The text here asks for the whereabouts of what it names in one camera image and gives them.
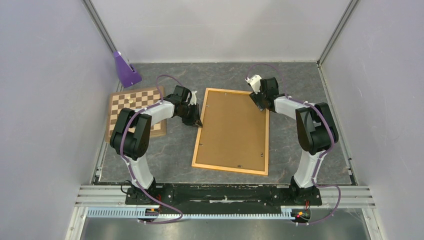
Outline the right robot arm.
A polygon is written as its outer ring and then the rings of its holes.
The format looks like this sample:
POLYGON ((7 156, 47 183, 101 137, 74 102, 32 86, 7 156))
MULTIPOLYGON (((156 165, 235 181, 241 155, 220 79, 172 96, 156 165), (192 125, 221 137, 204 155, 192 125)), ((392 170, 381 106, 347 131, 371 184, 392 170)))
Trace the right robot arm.
POLYGON ((297 139, 302 148, 300 163, 290 181, 289 199, 302 204, 317 189, 317 173, 321 162, 339 140, 330 106, 326 102, 310 103, 281 94, 276 78, 259 75, 247 77, 252 88, 250 98, 260 111, 285 115, 296 121, 297 139))

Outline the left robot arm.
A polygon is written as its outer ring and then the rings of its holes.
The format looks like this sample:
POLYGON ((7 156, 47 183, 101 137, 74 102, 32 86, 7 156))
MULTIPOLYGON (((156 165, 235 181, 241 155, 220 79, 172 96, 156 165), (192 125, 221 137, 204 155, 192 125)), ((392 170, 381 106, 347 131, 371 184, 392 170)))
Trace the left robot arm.
POLYGON ((177 85, 166 97, 160 93, 160 100, 154 104, 135 110, 123 108, 118 115, 109 143, 125 162, 131 183, 139 188, 137 196, 145 204, 157 198, 156 189, 151 187, 155 179, 146 157, 151 127, 173 117, 180 117, 187 126, 203 127, 196 94, 196 91, 177 85))

